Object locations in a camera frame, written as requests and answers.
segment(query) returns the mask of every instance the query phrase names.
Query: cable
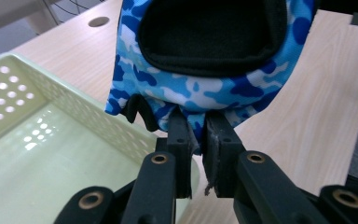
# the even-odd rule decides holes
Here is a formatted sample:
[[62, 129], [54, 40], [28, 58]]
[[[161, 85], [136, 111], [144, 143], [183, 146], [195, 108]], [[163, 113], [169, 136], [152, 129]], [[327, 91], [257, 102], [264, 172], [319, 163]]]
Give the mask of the cable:
[[66, 10], [65, 8], [63, 8], [63, 7], [60, 7], [60, 6], [57, 5], [56, 3], [54, 3], [54, 5], [55, 5], [56, 7], [59, 7], [62, 11], [65, 11], [65, 12], [71, 14], [71, 15], [77, 16], [77, 14], [75, 14], [75, 13], [73, 13], [73, 12], [70, 12], [70, 11]]
[[75, 5], [76, 5], [76, 8], [77, 8], [77, 13], [80, 14], [80, 7], [79, 7], [79, 4], [77, 3], [77, 0], [75, 0]]
[[71, 3], [73, 3], [73, 4], [75, 4], [75, 5], [77, 5], [78, 7], [82, 7], [82, 8], [84, 8], [84, 9], [89, 9], [88, 7], [83, 7], [82, 5], [80, 5], [80, 4], [78, 4], [77, 3], [77, 0], [74, 2], [74, 0], [69, 0]]
[[50, 16], [51, 16], [51, 18], [54, 20], [54, 22], [57, 24], [57, 25], [59, 25], [58, 24], [58, 21], [57, 21], [57, 17], [55, 16], [55, 14], [51, 11], [52, 9], [50, 8], [50, 6], [49, 6], [49, 4], [46, 2], [46, 1], [42, 1], [43, 2], [43, 4], [45, 4], [45, 7], [46, 7], [46, 9], [48, 10], [48, 13], [50, 14]]

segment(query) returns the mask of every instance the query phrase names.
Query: plastic basket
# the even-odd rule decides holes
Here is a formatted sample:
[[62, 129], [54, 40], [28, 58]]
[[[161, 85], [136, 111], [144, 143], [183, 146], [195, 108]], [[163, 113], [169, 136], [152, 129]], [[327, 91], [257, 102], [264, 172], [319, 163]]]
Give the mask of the plastic basket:
[[[0, 56], [0, 223], [52, 223], [79, 190], [120, 189], [155, 144], [41, 67]], [[178, 202], [177, 220], [187, 204]]]

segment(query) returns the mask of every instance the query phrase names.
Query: table surface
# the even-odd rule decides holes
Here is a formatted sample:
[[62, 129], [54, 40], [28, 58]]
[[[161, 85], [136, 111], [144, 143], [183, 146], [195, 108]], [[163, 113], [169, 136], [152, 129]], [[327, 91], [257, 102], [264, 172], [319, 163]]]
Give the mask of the table surface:
[[[103, 2], [12, 52], [104, 103], [120, 7], [121, 0]], [[99, 17], [109, 22], [90, 27]], [[319, 10], [288, 82], [235, 130], [248, 150], [269, 154], [302, 189], [318, 195], [322, 186], [344, 184], [358, 134], [358, 26], [351, 15]], [[236, 223], [232, 200], [204, 197], [205, 186], [202, 178], [183, 222]]]

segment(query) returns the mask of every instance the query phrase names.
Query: wooden table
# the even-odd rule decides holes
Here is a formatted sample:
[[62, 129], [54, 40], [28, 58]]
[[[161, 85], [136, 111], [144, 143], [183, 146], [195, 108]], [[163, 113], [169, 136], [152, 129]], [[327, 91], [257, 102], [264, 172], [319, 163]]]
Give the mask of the wooden table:
[[[120, 0], [106, 1], [13, 52], [104, 103], [120, 7]], [[98, 17], [110, 21], [90, 27]], [[269, 154], [314, 194], [324, 185], [345, 183], [358, 134], [358, 26], [350, 23], [351, 15], [319, 10], [287, 84], [265, 111], [236, 128], [248, 150]], [[232, 201], [204, 197], [205, 186], [203, 178], [184, 222], [237, 222]]]

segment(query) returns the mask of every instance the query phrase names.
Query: perforated basket wall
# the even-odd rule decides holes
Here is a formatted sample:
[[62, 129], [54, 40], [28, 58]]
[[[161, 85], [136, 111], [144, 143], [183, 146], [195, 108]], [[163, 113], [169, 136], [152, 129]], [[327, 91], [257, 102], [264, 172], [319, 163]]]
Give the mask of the perforated basket wall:
[[0, 136], [46, 104], [56, 105], [138, 163], [154, 151], [152, 133], [105, 114], [102, 104], [19, 56], [0, 56]]

